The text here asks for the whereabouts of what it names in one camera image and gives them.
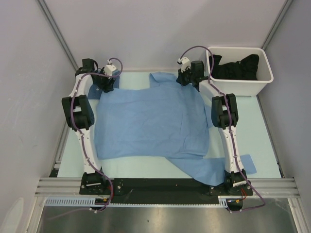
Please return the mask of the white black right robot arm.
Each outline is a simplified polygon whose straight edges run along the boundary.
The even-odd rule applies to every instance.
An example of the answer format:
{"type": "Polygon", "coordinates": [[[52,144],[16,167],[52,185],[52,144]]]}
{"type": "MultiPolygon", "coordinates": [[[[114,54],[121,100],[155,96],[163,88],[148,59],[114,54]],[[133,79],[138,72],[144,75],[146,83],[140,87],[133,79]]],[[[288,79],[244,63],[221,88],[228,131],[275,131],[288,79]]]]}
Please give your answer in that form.
{"type": "Polygon", "coordinates": [[[182,86],[191,84],[211,100],[211,120],[220,133],[225,153],[224,189],[230,195],[245,195],[250,187],[237,146],[236,126],[239,119],[236,96],[225,94],[205,76],[202,61],[191,62],[187,57],[177,60],[181,66],[177,82],[182,86]]]}

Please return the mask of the light blue long sleeve shirt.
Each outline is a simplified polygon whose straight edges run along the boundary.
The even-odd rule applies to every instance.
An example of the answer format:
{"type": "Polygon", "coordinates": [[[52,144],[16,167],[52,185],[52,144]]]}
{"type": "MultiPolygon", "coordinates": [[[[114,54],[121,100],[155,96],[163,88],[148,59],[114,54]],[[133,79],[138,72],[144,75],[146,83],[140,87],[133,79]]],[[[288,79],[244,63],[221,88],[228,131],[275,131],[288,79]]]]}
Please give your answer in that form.
{"type": "Polygon", "coordinates": [[[211,108],[174,74],[151,73],[149,81],[146,89],[102,93],[94,133],[98,158],[164,157],[201,183],[222,184],[225,159],[207,158],[211,108]]]}

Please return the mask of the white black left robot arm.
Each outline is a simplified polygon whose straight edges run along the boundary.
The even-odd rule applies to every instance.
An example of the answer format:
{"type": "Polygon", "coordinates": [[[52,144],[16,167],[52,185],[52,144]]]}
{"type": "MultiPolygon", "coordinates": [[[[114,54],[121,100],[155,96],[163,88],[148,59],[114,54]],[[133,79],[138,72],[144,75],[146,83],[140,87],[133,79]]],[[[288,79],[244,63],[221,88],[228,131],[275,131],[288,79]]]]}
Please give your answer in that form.
{"type": "Polygon", "coordinates": [[[88,94],[94,84],[104,92],[113,91],[118,72],[112,64],[112,58],[108,59],[103,68],[99,68],[93,59],[83,59],[82,66],[75,73],[72,92],[61,100],[66,123],[75,132],[82,151],[84,172],[79,191],[81,195],[105,195],[112,190],[108,178],[103,174],[95,149],[95,115],[88,94]]]}

